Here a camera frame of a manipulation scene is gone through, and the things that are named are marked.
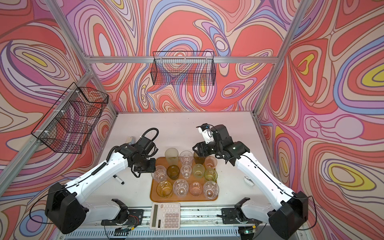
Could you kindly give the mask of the brown textured cup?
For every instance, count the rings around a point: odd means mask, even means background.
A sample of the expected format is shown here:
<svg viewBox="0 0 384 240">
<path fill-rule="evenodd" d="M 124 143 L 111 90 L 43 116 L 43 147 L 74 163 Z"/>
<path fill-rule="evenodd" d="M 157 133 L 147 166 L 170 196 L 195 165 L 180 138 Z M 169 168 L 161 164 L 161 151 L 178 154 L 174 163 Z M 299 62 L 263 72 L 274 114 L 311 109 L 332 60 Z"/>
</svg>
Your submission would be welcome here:
<svg viewBox="0 0 384 240">
<path fill-rule="evenodd" d="M 206 157 L 200 157 L 198 154 L 194 153 L 194 159 L 196 164 L 204 165 Z"/>
</svg>

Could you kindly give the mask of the pink textured cup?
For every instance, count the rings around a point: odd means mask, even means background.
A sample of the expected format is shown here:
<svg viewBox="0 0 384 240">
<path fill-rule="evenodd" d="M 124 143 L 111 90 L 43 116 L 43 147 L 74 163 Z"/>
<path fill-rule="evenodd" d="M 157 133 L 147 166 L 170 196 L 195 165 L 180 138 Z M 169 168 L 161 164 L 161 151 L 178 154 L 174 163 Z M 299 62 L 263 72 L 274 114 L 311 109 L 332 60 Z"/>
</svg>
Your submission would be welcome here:
<svg viewBox="0 0 384 240">
<path fill-rule="evenodd" d="M 204 165 L 206 169 L 215 169 L 218 164 L 218 160 L 215 157 L 209 156 L 205 158 Z"/>
</svg>

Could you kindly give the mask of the pale green textured cup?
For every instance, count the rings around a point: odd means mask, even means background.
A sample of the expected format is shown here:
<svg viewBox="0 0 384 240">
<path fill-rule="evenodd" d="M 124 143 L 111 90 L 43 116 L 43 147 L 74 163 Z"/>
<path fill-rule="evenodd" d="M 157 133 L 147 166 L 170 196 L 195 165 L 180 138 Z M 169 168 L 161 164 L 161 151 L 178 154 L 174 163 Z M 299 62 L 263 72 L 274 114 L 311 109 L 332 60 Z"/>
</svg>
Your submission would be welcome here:
<svg viewBox="0 0 384 240">
<path fill-rule="evenodd" d="M 205 176 L 205 166 L 202 164 L 195 164 L 193 166 L 193 175 L 196 179 L 202 179 Z"/>
</svg>

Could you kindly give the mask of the clear glass back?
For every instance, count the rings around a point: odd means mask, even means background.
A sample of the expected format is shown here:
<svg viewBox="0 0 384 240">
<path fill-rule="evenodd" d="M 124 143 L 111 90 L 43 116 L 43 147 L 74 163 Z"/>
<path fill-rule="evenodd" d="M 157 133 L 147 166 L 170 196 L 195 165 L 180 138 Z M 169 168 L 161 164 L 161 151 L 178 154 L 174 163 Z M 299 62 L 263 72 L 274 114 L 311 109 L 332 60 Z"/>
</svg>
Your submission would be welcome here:
<svg viewBox="0 0 384 240">
<path fill-rule="evenodd" d="M 152 179 L 157 183 L 166 181 L 168 179 L 167 169 L 162 165 L 156 166 L 155 172 L 151 173 L 151 175 Z"/>
</svg>

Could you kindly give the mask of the green ribbed glass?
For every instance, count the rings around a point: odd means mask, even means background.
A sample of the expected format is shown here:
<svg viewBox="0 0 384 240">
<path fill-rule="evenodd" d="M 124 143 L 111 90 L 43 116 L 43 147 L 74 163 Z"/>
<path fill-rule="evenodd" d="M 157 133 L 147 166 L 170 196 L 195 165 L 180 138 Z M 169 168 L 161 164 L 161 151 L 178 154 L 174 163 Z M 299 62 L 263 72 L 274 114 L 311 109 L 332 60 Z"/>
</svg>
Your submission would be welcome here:
<svg viewBox="0 0 384 240">
<path fill-rule="evenodd" d="M 216 182 L 218 178 L 218 173 L 213 168 L 208 168 L 205 170 L 205 179 L 206 181 L 213 181 Z"/>
</svg>

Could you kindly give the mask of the small clear glass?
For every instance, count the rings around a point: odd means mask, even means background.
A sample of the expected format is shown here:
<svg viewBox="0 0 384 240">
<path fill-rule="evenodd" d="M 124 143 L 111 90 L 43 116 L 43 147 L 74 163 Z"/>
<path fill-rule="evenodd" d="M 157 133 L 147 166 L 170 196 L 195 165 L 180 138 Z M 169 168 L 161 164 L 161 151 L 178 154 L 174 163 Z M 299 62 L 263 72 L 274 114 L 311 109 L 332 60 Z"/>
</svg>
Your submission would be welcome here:
<svg viewBox="0 0 384 240">
<path fill-rule="evenodd" d="M 192 166 L 190 165 L 183 165 L 180 168 L 180 173 L 184 179 L 189 179 L 193 174 Z"/>
</svg>

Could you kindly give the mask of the pale yellow frosted cup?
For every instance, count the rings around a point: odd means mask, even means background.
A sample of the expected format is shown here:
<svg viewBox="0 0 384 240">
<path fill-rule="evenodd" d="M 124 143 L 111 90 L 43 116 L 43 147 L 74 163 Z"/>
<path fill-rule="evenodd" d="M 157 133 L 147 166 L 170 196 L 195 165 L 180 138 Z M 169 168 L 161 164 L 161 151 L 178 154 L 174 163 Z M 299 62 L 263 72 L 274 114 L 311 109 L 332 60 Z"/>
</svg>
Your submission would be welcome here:
<svg viewBox="0 0 384 240">
<path fill-rule="evenodd" d="M 179 152 L 176 148 L 169 148 L 165 151 L 165 157 L 168 162 L 168 164 L 171 165 L 178 165 L 179 164 Z"/>
</svg>

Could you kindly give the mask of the olive textured cup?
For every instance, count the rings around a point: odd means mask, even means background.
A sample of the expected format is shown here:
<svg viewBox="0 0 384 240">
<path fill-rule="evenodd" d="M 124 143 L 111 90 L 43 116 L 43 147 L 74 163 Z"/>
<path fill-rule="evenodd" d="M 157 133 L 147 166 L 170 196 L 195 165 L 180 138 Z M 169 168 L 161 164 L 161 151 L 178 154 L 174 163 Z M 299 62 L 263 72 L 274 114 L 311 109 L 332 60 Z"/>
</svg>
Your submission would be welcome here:
<svg viewBox="0 0 384 240">
<path fill-rule="evenodd" d="M 180 175 L 180 168 L 177 165 L 171 165 L 167 168 L 167 175 L 171 180 L 177 180 Z"/>
</svg>

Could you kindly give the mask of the yellow amber glass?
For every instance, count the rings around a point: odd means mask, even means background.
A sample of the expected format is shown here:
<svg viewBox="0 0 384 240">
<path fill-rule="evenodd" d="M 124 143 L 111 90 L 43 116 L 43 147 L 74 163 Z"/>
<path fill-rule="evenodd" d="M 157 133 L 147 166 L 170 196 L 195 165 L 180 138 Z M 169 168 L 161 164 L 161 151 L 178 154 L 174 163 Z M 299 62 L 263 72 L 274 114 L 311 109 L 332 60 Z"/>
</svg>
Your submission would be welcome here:
<svg viewBox="0 0 384 240">
<path fill-rule="evenodd" d="M 173 184 L 170 181 L 161 181 L 157 184 L 156 193 L 161 198 L 168 198 L 173 193 Z"/>
</svg>

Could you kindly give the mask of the pink clear cup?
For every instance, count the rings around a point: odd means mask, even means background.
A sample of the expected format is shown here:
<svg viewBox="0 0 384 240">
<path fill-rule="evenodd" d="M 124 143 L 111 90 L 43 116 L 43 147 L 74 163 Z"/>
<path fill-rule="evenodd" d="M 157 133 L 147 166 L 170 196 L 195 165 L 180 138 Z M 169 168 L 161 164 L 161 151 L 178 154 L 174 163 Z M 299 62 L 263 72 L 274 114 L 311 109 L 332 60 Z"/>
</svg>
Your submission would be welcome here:
<svg viewBox="0 0 384 240">
<path fill-rule="evenodd" d="M 199 182 L 192 182 L 189 191 L 192 196 L 198 197 L 203 193 L 203 185 Z"/>
</svg>

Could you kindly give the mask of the clear wide glass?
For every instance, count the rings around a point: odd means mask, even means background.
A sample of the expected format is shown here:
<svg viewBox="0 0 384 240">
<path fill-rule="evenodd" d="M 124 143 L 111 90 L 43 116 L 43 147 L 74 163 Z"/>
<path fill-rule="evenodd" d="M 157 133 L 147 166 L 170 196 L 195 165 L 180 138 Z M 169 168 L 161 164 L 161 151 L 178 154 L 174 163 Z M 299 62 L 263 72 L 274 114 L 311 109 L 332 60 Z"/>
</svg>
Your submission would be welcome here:
<svg viewBox="0 0 384 240">
<path fill-rule="evenodd" d="M 173 183 L 173 192 L 178 197 L 186 197 L 189 192 L 189 183 L 184 179 L 176 180 Z"/>
</svg>

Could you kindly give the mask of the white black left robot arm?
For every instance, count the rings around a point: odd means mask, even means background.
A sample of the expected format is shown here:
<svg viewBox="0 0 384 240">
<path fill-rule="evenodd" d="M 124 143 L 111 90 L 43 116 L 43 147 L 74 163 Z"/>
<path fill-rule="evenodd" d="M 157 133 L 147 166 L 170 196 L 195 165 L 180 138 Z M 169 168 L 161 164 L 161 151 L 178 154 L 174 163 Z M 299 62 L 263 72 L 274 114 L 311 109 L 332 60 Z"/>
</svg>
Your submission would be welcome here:
<svg viewBox="0 0 384 240">
<path fill-rule="evenodd" d="M 139 178 L 156 170 L 154 155 L 158 152 L 155 138 L 143 134 L 134 144 L 113 147 L 105 161 L 82 176 L 66 183 L 55 183 L 49 188 L 45 215 L 62 234 L 75 231 L 84 223 L 110 222 L 121 226 L 129 219 L 128 207 L 119 199 L 92 205 L 88 197 L 117 173 L 130 169 Z"/>
</svg>

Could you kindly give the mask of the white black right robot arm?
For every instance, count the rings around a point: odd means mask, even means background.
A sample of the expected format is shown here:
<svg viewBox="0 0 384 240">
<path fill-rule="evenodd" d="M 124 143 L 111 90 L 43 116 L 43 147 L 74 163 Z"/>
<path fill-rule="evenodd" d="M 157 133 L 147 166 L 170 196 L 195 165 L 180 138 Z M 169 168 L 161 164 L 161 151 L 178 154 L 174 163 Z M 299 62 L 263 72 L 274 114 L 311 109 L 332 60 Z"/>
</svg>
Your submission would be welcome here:
<svg viewBox="0 0 384 240">
<path fill-rule="evenodd" d="M 224 125 L 202 124 L 197 127 L 204 141 L 193 146 L 200 157 L 214 155 L 242 171 L 269 201 L 258 204 L 251 200 L 240 203 L 248 219 L 269 223 L 282 239 L 289 239 L 308 220 L 309 197 L 294 192 L 270 173 L 241 141 L 233 141 Z"/>
</svg>

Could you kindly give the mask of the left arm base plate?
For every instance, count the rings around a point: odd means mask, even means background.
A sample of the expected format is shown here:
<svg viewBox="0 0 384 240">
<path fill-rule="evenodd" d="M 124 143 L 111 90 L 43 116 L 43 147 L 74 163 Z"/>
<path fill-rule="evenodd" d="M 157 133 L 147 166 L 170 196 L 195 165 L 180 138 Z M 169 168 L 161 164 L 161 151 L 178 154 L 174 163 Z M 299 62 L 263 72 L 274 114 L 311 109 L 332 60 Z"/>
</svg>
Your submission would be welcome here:
<svg viewBox="0 0 384 240">
<path fill-rule="evenodd" d="M 127 209 L 121 211 L 113 220 L 102 220 L 102 226 L 139 226 L 143 221 L 143 209 Z"/>
</svg>

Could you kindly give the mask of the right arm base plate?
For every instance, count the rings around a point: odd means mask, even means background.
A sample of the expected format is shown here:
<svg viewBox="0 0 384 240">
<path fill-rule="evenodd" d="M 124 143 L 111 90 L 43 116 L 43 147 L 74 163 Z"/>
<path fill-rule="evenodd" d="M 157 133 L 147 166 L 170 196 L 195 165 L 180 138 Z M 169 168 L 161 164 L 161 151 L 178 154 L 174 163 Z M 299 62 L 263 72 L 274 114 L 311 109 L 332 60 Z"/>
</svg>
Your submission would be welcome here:
<svg viewBox="0 0 384 240">
<path fill-rule="evenodd" d="M 255 219 L 250 219 L 245 216 L 245 214 L 236 208 L 222 208 L 221 214 L 217 215 L 217 217 L 221 218 L 223 224 L 254 224 L 258 226 L 262 222 Z"/>
</svg>

